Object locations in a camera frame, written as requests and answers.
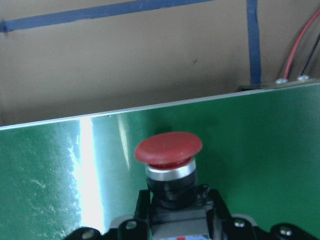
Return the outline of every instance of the screw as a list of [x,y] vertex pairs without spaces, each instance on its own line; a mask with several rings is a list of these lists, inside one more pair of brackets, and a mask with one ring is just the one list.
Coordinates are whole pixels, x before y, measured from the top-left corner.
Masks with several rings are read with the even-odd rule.
[[280,234],[281,235],[285,235],[285,236],[291,236],[292,235],[292,231],[287,226],[281,226],[280,227]]
[[125,225],[125,229],[127,230],[132,230],[135,229],[137,226],[137,222],[136,221],[128,221]]
[[301,75],[301,76],[298,76],[296,79],[299,82],[303,82],[303,81],[306,81],[306,80],[310,79],[310,77],[308,75]]
[[243,221],[242,219],[237,218],[237,219],[234,220],[234,225],[237,228],[243,228],[246,225],[246,222]]
[[89,240],[95,235],[95,231],[93,229],[89,229],[88,231],[85,231],[82,233],[82,240]]
[[274,81],[276,84],[285,84],[288,82],[288,79],[286,78],[279,78],[277,80]]

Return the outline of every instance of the blue painter's tape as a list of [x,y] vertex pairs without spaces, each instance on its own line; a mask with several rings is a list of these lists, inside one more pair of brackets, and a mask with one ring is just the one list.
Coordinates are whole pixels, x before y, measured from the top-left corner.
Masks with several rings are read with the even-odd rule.
[[261,85],[260,34],[257,17],[258,0],[246,0],[251,85]]
[[83,19],[105,18],[209,1],[212,0],[136,0],[121,2],[104,6],[2,21],[0,22],[0,33],[11,32],[19,29],[31,29],[48,25],[70,23]]

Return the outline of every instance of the wire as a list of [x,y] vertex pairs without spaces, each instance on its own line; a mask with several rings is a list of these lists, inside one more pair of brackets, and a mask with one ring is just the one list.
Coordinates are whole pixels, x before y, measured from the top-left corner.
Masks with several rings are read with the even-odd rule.
[[315,15],[313,15],[310,20],[306,23],[306,25],[303,27],[303,29],[301,30],[301,32],[299,33],[298,37],[296,38],[295,42],[294,42],[294,45],[293,45],[293,48],[291,50],[291,53],[289,55],[289,58],[288,58],[288,62],[286,64],[286,67],[285,67],[285,70],[284,70],[284,74],[283,74],[283,78],[284,79],[287,79],[288,78],[288,75],[289,75],[289,71],[290,71],[290,68],[291,68],[291,65],[292,65],[292,62],[294,61],[294,57],[295,57],[295,54],[296,54],[296,51],[297,51],[297,48],[298,48],[298,45],[302,39],[302,37],[304,36],[304,34],[306,33],[306,31],[308,30],[308,28],[310,27],[311,23],[320,15],[320,10],[317,11],[315,13]]
[[316,39],[316,41],[315,41],[315,43],[314,43],[314,45],[313,45],[313,47],[312,47],[312,49],[311,49],[311,51],[310,51],[310,53],[309,53],[309,56],[308,56],[308,58],[307,58],[307,60],[306,60],[306,63],[305,63],[305,65],[304,65],[301,73],[300,73],[300,76],[305,73],[305,70],[306,70],[306,68],[307,68],[307,66],[308,66],[308,64],[309,64],[312,56],[314,55],[315,50],[316,50],[319,42],[320,42],[320,33],[319,33],[318,38]]

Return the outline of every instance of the red button cap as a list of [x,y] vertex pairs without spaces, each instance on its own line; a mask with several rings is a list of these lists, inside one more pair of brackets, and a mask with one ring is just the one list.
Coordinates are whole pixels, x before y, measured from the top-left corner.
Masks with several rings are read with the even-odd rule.
[[189,163],[202,149],[201,139],[189,132],[167,132],[145,139],[135,149],[135,158],[156,169],[175,169]]

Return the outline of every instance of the beige wall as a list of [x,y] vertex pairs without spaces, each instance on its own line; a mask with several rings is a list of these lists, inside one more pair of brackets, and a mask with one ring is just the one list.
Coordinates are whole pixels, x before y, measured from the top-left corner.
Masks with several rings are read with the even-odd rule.
[[[3,20],[125,1],[25,2],[3,1]],[[319,7],[317,0],[259,1],[265,82],[278,77],[293,38]],[[305,52],[319,26],[305,40]],[[245,0],[16,30],[1,33],[0,43],[4,124],[223,94],[250,84]]]

